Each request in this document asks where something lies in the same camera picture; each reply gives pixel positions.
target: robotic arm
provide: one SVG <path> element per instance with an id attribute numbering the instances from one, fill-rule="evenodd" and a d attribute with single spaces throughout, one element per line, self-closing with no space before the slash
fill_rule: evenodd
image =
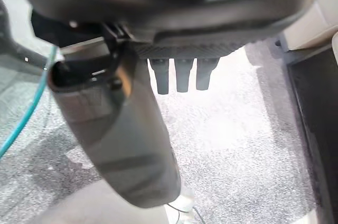
<path id="1" fill-rule="evenodd" d="M 160 206 L 181 180 L 153 95 L 168 93 L 168 60 L 186 92 L 207 90 L 219 58 L 275 35 L 313 0 L 29 0 L 35 35 L 61 48 L 48 84 L 78 141 L 106 181 L 128 202 Z"/>

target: black plastic housing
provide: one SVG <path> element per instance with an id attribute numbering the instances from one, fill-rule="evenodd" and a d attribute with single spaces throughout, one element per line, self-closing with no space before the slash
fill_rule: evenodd
<path id="1" fill-rule="evenodd" d="M 313 0 L 29 0 L 40 14 L 60 21 L 119 22 L 135 40 L 183 46 L 227 40 L 225 33 L 249 31 L 244 45 L 292 23 Z"/>

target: gray carpet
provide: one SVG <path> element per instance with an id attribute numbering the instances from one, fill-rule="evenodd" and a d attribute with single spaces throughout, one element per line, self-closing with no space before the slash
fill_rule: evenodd
<path id="1" fill-rule="evenodd" d="M 47 54 L 29 33 L 26 1 L 4 1 L 16 39 Z M 194 89 L 194 68 L 186 94 L 175 92 L 171 65 L 170 94 L 156 96 L 206 223 L 293 223 L 316 207 L 282 56 L 273 40 L 248 45 L 221 59 L 208 91 Z M 34 93 L 29 77 L 0 67 L 0 142 Z M 98 179 L 46 91 L 0 162 L 0 223 L 25 223 Z"/>

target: blue wire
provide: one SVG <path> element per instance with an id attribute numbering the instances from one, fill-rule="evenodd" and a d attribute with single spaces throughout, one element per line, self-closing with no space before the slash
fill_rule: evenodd
<path id="1" fill-rule="evenodd" d="M 47 83 L 47 75 L 48 75 L 48 69 L 53 63 L 55 56 L 57 53 L 57 47 L 53 46 L 50 56 L 47 60 L 46 66 L 42 72 L 42 76 L 39 82 L 39 85 L 37 87 L 37 90 L 35 92 L 33 101 L 31 105 L 29 106 L 28 110 L 22 117 L 21 121 L 18 123 L 17 127 L 13 130 L 13 132 L 10 134 L 10 136 L 6 139 L 5 143 L 0 148 L 0 159 L 4 156 L 4 154 L 7 152 L 7 150 L 12 146 L 12 144 L 15 142 L 16 138 L 19 136 L 23 128 L 26 126 L 28 121 L 30 120 L 35 108 L 37 107 L 37 104 L 39 103 L 42 93 L 46 87 Z"/>

